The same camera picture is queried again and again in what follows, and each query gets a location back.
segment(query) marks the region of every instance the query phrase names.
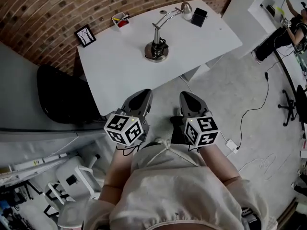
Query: silver desk lamp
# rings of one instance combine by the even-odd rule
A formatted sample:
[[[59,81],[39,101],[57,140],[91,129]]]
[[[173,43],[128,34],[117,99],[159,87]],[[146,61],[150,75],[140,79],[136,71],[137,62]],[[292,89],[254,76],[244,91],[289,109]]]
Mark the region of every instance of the silver desk lamp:
[[[164,21],[160,26],[158,24],[167,16],[169,16],[172,13],[176,14],[169,17],[166,21]],[[168,55],[168,45],[165,43],[165,40],[160,38],[160,29],[161,27],[170,19],[175,17],[176,15],[183,14],[183,17],[186,20],[192,19],[192,7],[188,2],[183,2],[181,4],[181,9],[175,8],[174,11],[171,11],[170,13],[163,16],[156,24],[153,23],[153,26],[155,27],[154,30],[154,39],[152,42],[148,43],[145,47],[145,57],[152,61],[152,62],[161,62],[164,61],[167,58]]]

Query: beige shirt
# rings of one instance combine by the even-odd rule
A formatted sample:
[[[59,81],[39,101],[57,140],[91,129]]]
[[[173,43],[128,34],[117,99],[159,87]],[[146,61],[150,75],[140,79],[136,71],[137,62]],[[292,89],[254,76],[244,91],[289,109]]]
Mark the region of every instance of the beige shirt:
[[[235,181],[225,187],[197,153],[171,146],[139,151],[119,203],[115,206],[90,200],[84,229],[153,230],[195,223],[213,230],[244,230],[243,207],[251,208],[266,229],[267,205],[249,181]]]

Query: framed tree picture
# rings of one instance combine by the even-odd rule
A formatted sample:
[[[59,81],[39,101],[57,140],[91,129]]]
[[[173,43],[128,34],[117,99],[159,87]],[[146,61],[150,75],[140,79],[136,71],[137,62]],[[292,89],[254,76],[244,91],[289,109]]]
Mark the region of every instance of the framed tree picture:
[[[78,31],[75,32],[76,37],[80,41],[83,47],[90,45],[91,43],[96,41],[90,27],[85,25],[84,27],[80,28]]]

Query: small black box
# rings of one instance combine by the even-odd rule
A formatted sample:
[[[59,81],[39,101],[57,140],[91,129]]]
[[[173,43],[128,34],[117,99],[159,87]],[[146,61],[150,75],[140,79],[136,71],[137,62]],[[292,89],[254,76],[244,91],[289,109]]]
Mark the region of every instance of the small black box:
[[[196,25],[196,26],[199,26],[201,27],[202,24],[203,24],[203,21],[206,19],[207,17],[207,11],[205,10],[202,10],[200,8],[196,8],[194,14],[193,14],[193,17],[192,17],[192,20],[191,20],[191,23]]]

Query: curved brick wall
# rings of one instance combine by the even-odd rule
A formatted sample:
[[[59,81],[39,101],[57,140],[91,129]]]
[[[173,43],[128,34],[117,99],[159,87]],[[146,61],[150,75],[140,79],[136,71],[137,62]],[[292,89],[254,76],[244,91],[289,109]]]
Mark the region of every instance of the curved brick wall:
[[[79,44],[73,34],[89,24],[93,33],[112,26],[117,12],[131,16],[188,0],[0,0],[0,41],[35,64],[72,74]],[[230,0],[204,0],[217,13]]]

